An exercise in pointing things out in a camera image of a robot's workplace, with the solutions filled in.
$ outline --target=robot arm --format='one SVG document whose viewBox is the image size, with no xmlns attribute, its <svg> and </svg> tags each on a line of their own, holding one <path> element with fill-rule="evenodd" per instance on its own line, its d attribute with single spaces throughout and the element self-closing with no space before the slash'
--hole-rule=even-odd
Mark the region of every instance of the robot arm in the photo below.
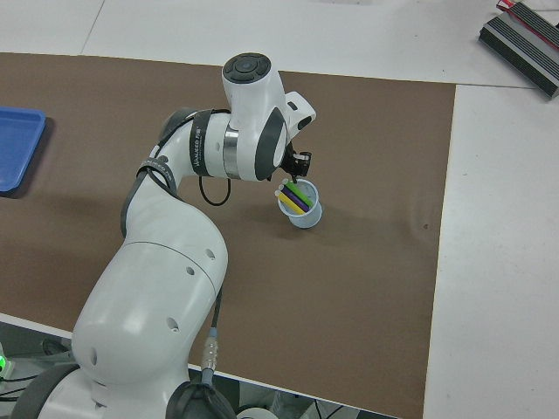
<svg viewBox="0 0 559 419">
<path fill-rule="evenodd" d="M 79 369 L 61 373 L 34 417 L 166 417 L 169 400 L 189 380 L 190 347 L 227 266 L 214 223 L 176 199 L 180 181 L 193 175 L 261 181 L 278 167 L 306 173 L 310 154 L 297 155 L 291 139 L 315 118 L 313 108 L 298 93 L 285 95 L 263 55 L 230 59 L 222 76 L 231 112 L 175 114 L 141 165 L 122 211 L 124 243 L 73 331 Z M 21 412 L 36 402 L 31 393 L 20 397 L 14 419 L 30 418 Z"/>
</svg>

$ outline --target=brown mat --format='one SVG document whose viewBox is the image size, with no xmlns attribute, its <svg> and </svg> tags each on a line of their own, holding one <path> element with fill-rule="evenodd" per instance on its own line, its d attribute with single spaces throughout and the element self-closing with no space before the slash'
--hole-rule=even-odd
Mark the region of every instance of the brown mat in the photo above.
<svg viewBox="0 0 559 419">
<path fill-rule="evenodd" d="M 314 153 L 321 223 L 297 230 L 280 213 L 280 171 L 233 181 L 221 208 L 196 179 L 180 189 L 230 252 L 219 369 L 420 417 L 454 85 L 282 76 L 318 113 L 294 144 Z M 220 68 L 0 54 L 0 105 L 49 117 L 17 198 L 0 197 L 0 312 L 72 330 L 121 245 L 121 205 L 162 121 L 227 106 Z M 206 184 L 223 196 L 224 180 Z M 190 361 L 199 354 L 200 340 Z"/>
</svg>

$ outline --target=white table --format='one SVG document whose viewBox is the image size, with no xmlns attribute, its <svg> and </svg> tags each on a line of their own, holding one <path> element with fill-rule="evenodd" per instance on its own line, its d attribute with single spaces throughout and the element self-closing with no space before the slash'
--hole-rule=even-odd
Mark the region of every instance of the white table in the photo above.
<svg viewBox="0 0 559 419">
<path fill-rule="evenodd" d="M 554 0 L 528 4 L 559 21 Z M 478 43 L 496 13 L 481 0 L 0 0 L 0 51 L 211 65 L 260 51 L 282 70 L 459 84 L 424 418 L 554 417 L 559 102 Z"/>
</svg>

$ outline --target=blue tray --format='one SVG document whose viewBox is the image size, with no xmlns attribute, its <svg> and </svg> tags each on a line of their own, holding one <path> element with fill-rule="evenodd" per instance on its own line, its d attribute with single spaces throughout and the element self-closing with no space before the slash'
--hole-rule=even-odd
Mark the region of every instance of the blue tray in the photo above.
<svg viewBox="0 0 559 419">
<path fill-rule="evenodd" d="M 19 186 L 43 128 L 43 112 L 0 106 L 0 192 Z"/>
</svg>

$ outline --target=black joint cap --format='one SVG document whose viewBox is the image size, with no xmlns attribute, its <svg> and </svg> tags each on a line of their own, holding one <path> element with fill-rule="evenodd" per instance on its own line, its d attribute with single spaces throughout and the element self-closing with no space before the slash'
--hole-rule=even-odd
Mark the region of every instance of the black joint cap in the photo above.
<svg viewBox="0 0 559 419">
<path fill-rule="evenodd" d="M 263 79 L 271 68 L 272 63 L 266 55 L 247 52 L 227 61 L 223 75 L 231 83 L 243 85 Z"/>
</svg>

